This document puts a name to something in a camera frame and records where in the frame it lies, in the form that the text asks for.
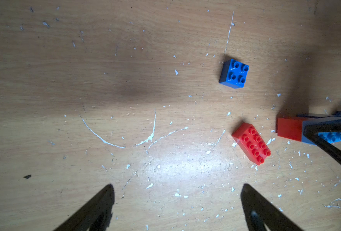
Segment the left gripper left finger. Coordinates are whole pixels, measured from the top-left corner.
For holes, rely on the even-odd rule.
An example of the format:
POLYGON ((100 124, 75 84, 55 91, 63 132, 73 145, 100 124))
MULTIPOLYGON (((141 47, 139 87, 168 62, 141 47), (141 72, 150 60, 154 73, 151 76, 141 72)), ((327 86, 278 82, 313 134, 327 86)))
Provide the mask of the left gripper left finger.
POLYGON ((110 225, 114 203, 114 188, 108 184, 55 230, 105 231, 110 225))

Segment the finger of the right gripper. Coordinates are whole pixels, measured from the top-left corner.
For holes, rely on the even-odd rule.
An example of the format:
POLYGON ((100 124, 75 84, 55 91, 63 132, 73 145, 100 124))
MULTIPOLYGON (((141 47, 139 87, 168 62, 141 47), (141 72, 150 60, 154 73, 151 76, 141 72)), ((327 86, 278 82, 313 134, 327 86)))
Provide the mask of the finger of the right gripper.
POLYGON ((319 137, 320 132, 341 132, 341 123, 308 125, 304 129, 304 136, 325 151, 341 165, 341 150, 319 137))

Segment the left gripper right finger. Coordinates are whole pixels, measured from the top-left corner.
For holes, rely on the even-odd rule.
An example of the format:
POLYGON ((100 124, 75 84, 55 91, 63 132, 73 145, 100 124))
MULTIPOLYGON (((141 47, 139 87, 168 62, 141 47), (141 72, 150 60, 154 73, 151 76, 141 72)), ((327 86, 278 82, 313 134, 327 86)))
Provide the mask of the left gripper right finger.
POLYGON ((241 202, 250 231, 300 231, 301 228, 274 207, 249 184, 244 184, 241 202))

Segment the light blue long lego brick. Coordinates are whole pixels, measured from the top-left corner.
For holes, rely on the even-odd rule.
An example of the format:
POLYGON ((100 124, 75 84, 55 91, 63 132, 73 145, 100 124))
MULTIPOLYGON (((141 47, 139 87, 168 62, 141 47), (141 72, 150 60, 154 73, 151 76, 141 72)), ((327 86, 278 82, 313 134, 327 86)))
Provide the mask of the light blue long lego brick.
POLYGON ((320 132, 318 136, 328 143, 341 142, 341 132, 320 132))

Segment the small red lego brick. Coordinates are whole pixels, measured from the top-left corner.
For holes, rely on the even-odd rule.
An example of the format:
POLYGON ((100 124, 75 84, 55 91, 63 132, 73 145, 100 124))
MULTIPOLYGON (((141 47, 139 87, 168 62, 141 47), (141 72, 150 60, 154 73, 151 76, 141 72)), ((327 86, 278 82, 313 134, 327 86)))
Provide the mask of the small red lego brick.
POLYGON ((301 141, 302 124, 306 121, 303 117, 279 117, 276 123, 276 132, 279 137, 301 141))

